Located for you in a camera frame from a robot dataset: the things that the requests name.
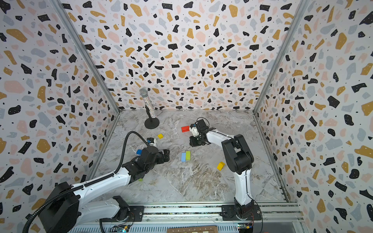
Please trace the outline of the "red block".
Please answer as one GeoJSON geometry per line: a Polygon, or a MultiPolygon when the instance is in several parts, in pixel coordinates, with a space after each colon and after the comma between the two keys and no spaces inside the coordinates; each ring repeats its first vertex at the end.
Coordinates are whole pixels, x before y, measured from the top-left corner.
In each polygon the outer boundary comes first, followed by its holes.
{"type": "Polygon", "coordinates": [[[182,132],[185,133],[185,132],[189,132],[190,131],[190,127],[189,126],[184,126],[181,128],[182,132]]]}

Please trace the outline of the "lime green long block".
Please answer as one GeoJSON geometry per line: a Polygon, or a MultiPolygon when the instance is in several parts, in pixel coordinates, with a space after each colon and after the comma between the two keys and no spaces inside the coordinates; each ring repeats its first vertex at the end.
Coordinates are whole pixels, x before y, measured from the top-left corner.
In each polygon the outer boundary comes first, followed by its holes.
{"type": "Polygon", "coordinates": [[[190,160],[190,156],[191,156],[190,151],[186,151],[186,160],[187,160],[187,161],[190,160]]]}

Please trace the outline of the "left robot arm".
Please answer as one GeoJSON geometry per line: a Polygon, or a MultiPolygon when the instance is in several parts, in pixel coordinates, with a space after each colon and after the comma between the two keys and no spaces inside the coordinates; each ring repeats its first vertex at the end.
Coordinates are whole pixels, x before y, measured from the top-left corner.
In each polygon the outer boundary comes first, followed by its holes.
{"type": "Polygon", "coordinates": [[[151,171],[154,166],[170,160],[168,149],[147,146],[140,156],[120,166],[118,171],[87,182],[56,186],[47,200],[27,219],[22,231],[29,232],[33,221],[39,218],[48,233],[67,233],[75,226],[100,218],[124,220],[130,208],[119,196],[106,201],[93,202],[97,197],[122,186],[129,185],[151,171]]]}

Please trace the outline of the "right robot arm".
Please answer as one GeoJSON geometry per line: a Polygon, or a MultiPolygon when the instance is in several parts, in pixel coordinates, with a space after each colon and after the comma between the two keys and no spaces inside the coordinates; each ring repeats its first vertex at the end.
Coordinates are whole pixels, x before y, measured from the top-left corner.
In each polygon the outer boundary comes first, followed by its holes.
{"type": "Polygon", "coordinates": [[[243,135],[228,135],[206,125],[204,119],[186,127],[192,133],[189,144],[192,147],[215,144],[220,146],[225,165],[233,172],[235,181],[234,204],[223,205],[220,216],[224,221],[262,220],[262,211],[251,194],[250,175],[254,156],[243,135]]]}

